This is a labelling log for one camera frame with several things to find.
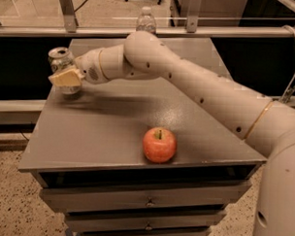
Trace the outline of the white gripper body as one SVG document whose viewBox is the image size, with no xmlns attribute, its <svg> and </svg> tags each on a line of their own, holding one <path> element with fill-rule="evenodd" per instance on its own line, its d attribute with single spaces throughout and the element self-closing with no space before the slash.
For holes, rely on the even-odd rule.
<svg viewBox="0 0 295 236">
<path fill-rule="evenodd" d="M 91 50 L 75 59 L 84 79 L 91 84 L 104 84 L 108 81 L 100 66 L 101 52 L 102 49 Z"/>
</svg>

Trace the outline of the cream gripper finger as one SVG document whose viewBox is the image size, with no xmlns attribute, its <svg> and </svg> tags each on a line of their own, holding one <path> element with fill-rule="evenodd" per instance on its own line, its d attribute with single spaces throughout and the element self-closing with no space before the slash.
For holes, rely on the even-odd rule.
<svg viewBox="0 0 295 236">
<path fill-rule="evenodd" d="M 76 66 L 67 68 L 57 68 L 56 71 L 49 76 L 49 81 L 55 86 L 74 87 L 82 84 L 84 75 Z"/>
</svg>

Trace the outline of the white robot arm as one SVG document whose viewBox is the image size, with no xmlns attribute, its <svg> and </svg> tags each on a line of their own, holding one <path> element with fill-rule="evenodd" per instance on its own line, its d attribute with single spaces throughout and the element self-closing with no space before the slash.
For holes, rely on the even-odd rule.
<svg viewBox="0 0 295 236">
<path fill-rule="evenodd" d="M 253 236 L 295 236 L 295 109 L 180 58 L 147 31 L 92 50 L 49 76 L 55 86 L 162 77 L 268 158 Z"/>
</svg>

